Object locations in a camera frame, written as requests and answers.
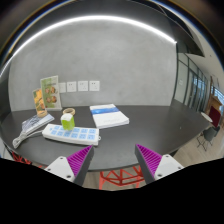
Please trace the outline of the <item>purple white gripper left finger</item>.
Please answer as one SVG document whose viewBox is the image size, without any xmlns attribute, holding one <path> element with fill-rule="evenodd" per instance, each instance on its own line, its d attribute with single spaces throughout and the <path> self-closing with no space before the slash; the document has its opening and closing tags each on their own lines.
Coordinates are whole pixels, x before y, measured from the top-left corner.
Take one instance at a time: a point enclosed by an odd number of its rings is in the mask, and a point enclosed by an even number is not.
<svg viewBox="0 0 224 224">
<path fill-rule="evenodd" d="M 45 170 L 78 186 L 82 186 L 93 156 L 94 147 L 90 145 L 68 157 L 59 156 Z"/>
</svg>

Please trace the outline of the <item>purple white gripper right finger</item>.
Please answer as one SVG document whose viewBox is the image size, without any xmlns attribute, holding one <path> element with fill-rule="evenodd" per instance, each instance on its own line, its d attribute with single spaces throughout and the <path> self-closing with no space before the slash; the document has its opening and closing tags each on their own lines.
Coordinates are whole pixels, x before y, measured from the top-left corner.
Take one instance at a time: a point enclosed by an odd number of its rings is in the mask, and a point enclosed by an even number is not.
<svg viewBox="0 0 224 224">
<path fill-rule="evenodd" d="M 147 184 L 183 169 L 169 154 L 160 155 L 139 144 L 135 145 L 135 155 Z"/>
</svg>

